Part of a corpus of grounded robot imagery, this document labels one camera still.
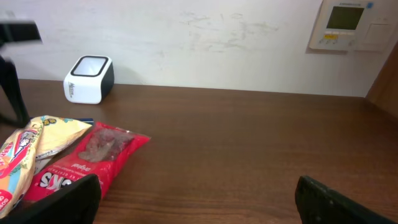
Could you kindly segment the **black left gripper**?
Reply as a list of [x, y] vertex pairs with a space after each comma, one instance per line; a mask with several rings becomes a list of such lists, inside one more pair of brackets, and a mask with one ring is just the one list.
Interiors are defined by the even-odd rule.
[[[17, 18], [13, 12], [1, 13], [1, 49], [6, 44], [41, 40], [37, 24], [33, 20]], [[16, 128], [25, 127], [30, 117], [22, 99], [16, 66], [2, 56], [1, 88], [16, 115], [16, 119], [11, 119], [1, 114], [1, 124]]]

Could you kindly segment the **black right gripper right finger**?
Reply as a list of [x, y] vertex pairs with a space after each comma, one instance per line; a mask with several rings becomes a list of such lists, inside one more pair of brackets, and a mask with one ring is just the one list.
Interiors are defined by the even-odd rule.
[[305, 175], [295, 189], [302, 224], [397, 224]]

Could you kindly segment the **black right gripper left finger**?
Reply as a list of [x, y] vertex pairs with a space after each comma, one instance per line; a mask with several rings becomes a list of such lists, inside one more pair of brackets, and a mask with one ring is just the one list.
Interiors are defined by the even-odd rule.
[[1, 223], [93, 223], [100, 200], [99, 179], [90, 174], [2, 218]]

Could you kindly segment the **yellow snack bag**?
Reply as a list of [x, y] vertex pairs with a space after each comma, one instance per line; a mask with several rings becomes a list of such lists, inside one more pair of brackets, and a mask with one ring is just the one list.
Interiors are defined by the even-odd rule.
[[75, 142], [91, 124], [77, 119], [38, 116], [15, 130], [1, 146], [1, 218], [27, 192], [35, 162], [58, 154]]

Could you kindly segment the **red Hacks candy bag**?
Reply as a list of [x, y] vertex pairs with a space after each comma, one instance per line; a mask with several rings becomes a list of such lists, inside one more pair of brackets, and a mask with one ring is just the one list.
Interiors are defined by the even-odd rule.
[[129, 156], [149, 140], [148, 136], [97, 122], [71, 153], [34, 175], [23, 200], [39, 201], [90, 174], [98, 177], [101, 195], [105, 196]]

